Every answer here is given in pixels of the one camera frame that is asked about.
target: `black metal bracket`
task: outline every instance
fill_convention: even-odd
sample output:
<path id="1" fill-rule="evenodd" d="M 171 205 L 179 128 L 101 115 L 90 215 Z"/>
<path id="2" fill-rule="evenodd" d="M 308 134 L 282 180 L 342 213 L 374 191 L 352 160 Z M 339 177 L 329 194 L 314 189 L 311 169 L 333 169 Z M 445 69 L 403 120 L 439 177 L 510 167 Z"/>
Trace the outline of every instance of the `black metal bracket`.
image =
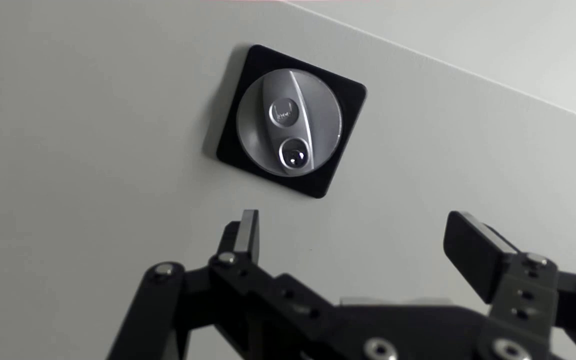
<path id="1" fill-rule="evenodd" d="M 444 248 L 489 315 L 458 306 L 331 306 L 292 277 L 257 262 L 257 213 L 223 231 L 205 268 L 150 268 L 110 360 L 160 359 L 175 335 L 214 325 L 250 360 L 552 360 L 550 330 L 576 340 L 576 277 L 524 254 L 494 228 L 452 213 Z"/>

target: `metal disc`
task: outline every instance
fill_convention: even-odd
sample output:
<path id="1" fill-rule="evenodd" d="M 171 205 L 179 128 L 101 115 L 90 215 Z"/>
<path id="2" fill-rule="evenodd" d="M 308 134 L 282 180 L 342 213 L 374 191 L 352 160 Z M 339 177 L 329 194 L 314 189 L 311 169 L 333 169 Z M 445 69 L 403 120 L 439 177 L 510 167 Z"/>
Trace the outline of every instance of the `metal disc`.
<path id="1" fill-rule="evenodd" d="M 297 101 L 277 99 L 275 102 L 264 102 L 264 80 L 268 79 L 289 79 L 297 89 Z M 294 123 L 295 116 L 304 116 L 308 120 L 311 147 L 308 151 L 311 155 L 304 155 L 299 151 L 302 139 L 280 139 L 282 147 L 273 147 L 277 137 L 268 137 L 268 127 L 277 128 L 282 137 Z M 236 115 L 236 133 L 245 151 L 245 155 L 266 173 L 283 179 L 306 177 L 317 171 L 322 165 L 329 160 L 342 137 L 342 111 L 333 97 L 333 92 L 320 79 L 302 71 L 273 71 L 266 76 L 252 83 L 252 86 L 244 92 L 237 115 Z"/>

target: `black square plate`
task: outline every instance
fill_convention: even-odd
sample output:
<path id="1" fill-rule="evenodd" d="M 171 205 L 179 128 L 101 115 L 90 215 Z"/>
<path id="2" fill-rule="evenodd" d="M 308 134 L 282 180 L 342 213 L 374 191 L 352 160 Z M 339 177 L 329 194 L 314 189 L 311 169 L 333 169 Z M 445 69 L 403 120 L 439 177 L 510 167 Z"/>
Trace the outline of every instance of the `black square plate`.
<path id="1" fill-rule="evenodd" d="M 325 165 L 322 165 L 317 171 L 306 174 L 306 177 L 297 177 L 297 179 L 282 179 L 282 177 L 273 177 L 268 174 L 266 171 L 262 171 L 260 167 L 253 165 L 253 160 L 245 155 L 245 151 L 241 148 L 237 134 L 236 134 L 236 113 L 240 106 L 240 101 L 245 92 L 245 89 L 257 80 L 260 76 L 272 72 L 272 71 L 280 71 L 280 69 L 294 69 L 294 71 L 304 71 L 314 74 L 316 79 L 320 79 L 322 83 L 328 84 L 328 89 L 333 92 L 339 111 L 342 111 L 342 139 L 337 148 L 333 151 L 333 155 L 329 156 L 329 160 Z M 302 60 L 289 58 L 285 54 L 273 52 L 269 48 L 264 46 L 252 46 L 247 51 L 245 63 L 244 63 L 244 71 L 240 76 L 240 83 L 236 86 L 229 111 L 227 111 L 227 118 L 226 118 L 226 127 L 216 151 L 216 156 L 233 167 L 233 169 L 241 169 L 245 173 L 252 173 L 255 177 L 268 179 L 275 185 L 282 185 L 285 189 L 297 191 L 302 194 L 314 196 L 314 199 L 324 199 L 328 192 L 328 186 L 331 182 L 331 177 L 336 173 L 336 167 L 339 165 L 339 158 L 344 155 L 344 148 L 349 141 L 353 123 L 359 115 L 359 109 L 365 101 L 365 89 L 353 80 L 342 79 L 337 74 L 325 72 L 322 69 L 316 69 L 311 64 L 306 64 Z"/>

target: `wall surface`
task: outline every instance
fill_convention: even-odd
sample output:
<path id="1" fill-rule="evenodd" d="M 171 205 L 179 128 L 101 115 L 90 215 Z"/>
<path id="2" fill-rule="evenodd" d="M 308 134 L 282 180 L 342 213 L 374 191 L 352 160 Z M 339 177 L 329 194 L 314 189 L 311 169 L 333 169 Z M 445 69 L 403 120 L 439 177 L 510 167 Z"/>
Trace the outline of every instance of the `wall surface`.
<path id="1" fill-rule="evenodd" d="M 294 2 L 576 113 L 576 2 Z"/>

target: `bolt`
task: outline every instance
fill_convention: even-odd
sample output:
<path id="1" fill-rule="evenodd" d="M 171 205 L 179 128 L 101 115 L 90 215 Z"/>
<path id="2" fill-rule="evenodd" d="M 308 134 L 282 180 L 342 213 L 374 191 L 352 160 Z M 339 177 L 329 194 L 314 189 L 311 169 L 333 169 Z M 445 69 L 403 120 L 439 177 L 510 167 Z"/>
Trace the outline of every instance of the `bolt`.
<path id="1" fill-rule="evenodd" d="M 491 351 L 498 360 L 532 360 L 524 346 L 507 338 L 494 340 Z"/>
<path id="2" fill-rule="evenodd" d="M 540 256 L 540 254 L 527 253 L 526 258 L 527 258 L 530 262 L 540 264 L 540 266 L 547 266 L 547 258 L 544 258 L 544 256 Z"/>
<path id="3" fill-rule="evenodd" d="M 396 348 L 384 338 L 368 338 L 363 354 L 369 360 L 396 360 Z"/>
<path id="4" fill-rule="evenodd" d="M 173 264 L 161 262 L 153 268 L 153 275 L 157 277 L 171 277 L 173 275 Z"/>
<path id="5" fill-rule="evenodd" d="M 231 266 L 231 264 L 236 262 L 236 254 L 231 254 L 231 253 L 221 253 L 221 254 L 217 256 L 217 261 L 220 261 L 221 264 Z"/>

